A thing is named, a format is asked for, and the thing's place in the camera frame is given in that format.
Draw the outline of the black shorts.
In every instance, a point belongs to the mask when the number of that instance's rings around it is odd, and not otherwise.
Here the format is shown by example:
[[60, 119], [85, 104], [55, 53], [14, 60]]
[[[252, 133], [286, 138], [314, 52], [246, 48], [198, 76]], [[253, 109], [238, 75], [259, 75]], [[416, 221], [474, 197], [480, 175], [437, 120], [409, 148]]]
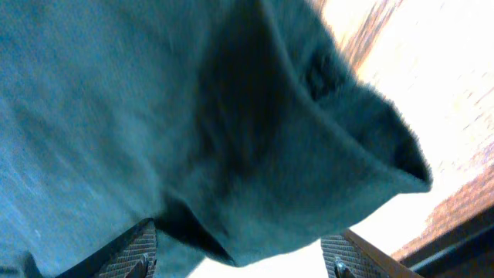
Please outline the black shorts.
[[1, 275], [58, 276], [152, 218], [157, 275], [247, 266], [431, 174], [308, 1], [1, 3]]

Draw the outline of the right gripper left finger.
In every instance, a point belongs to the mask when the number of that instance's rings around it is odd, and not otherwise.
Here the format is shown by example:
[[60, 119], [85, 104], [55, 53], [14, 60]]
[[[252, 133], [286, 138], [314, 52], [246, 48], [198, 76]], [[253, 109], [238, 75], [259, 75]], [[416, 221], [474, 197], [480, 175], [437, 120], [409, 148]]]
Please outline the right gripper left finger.
[[144, 219], [57, 278], [154, 278], [156, 252], [157, 230]]

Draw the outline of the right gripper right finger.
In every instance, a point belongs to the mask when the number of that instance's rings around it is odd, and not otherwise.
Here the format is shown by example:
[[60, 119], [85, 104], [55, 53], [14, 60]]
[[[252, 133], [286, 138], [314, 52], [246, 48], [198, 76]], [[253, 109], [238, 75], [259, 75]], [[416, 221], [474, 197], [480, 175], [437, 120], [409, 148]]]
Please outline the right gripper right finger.
[[349, 229], [320, 245], [329, 278], [422, 278]]

